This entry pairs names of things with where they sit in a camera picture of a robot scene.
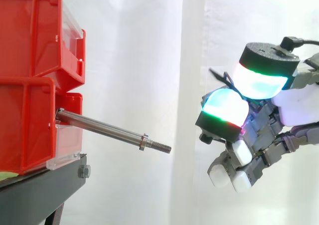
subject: stacked storage bin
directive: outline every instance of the stacked storage bin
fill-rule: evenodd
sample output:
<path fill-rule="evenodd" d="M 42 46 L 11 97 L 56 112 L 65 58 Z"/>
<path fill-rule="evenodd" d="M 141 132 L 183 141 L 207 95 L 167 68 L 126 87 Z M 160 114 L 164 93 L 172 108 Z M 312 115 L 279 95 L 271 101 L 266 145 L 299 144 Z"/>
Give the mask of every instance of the stacked storage bin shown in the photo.
<path fill-rule="evenodd" d="M 82 114 L 85 31 L 62 0 L 0 0 L 0 173 L 23 175 L 79 159 L 82 130 L 56 124 Z"/>

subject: glowing sensor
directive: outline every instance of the glowing sensor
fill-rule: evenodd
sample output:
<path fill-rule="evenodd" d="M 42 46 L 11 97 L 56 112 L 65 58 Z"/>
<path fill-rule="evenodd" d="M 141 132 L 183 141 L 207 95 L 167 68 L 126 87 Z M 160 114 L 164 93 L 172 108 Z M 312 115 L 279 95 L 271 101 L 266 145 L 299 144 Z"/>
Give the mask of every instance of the glowing sensor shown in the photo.
<path fill-rule="evenodd" d="M 248 103 L 232 89 L 217 89 L 207 99 L 203 111 L 241 127 L 248 115 Z"/>
<path fill-rule="evenodd" d="M 239 92 L 251 99 L 270 99 L 277 95 L 287 82 L 287 77 L 270 76 L 236 65 L 233 81 Z"/>

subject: metal rod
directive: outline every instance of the metal rod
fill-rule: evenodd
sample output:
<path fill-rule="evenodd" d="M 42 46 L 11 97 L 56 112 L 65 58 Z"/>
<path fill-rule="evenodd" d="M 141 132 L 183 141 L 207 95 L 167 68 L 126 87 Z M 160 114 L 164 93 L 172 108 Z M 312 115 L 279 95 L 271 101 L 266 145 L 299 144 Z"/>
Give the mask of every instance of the metal rod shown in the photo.
<path fill-rule="evenodd" d="M 133 144 L 138 146 L 140 150 L 144 150 L 145 147 L 148 147 L 168 154 L 171 151 L 171 147 L 150 140 L 147 134 L 137 134 L 110 124 L 87 118 L 79 114 L 65 111 L 64 109 L 59 109 L 57 111 L 56 119 L 75 127 Z"/>

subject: bolt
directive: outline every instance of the bolt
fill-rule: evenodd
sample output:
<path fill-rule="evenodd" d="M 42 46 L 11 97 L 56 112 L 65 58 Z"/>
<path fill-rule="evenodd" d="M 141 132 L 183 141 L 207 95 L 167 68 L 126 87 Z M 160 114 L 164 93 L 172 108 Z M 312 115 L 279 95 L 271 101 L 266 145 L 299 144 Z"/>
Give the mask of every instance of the bolt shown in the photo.
<path fill-rule="evenodd" d="M 171 151 L 171 147 L 167 146 L 165 144 L 161 144 L 152 140 L 148 140 L 146 143 L 146 147 L 151 148 L 151 149 L 155 149 L 164 153 L 169 154 Z"/>
<path fill-rule="evenodd" d="M 83 179 L 88 179 L 91 175 L 91 166 L 90 165 L 82 165 L 79 168 L 79 177 Z"/>

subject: black metal stand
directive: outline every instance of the black metal stand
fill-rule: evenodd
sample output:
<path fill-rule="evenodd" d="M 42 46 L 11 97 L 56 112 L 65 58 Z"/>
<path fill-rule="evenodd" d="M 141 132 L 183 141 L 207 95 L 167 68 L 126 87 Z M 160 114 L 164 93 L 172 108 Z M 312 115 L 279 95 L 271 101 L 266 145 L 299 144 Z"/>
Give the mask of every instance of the black metal stand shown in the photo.
<path fill-rule="evenodd" d="M 0 183 L 0 225 L 58 225 L 64 202 L 85 184 L 79 169 L 86 155 L 55 171 L 48 169 Z"/>

